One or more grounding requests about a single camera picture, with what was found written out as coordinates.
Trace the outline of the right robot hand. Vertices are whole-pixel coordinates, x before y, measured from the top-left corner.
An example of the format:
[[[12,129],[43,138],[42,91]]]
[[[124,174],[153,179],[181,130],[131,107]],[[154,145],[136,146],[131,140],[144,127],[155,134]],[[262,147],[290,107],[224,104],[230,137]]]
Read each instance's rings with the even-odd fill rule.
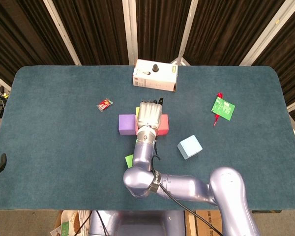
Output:
[[[139,113],[137,115],[137,126],[149,126],[158,130],[161,123],[161,115],[163,108],[163,100],[161,97],[158,101],[142,101],[139,106]]]

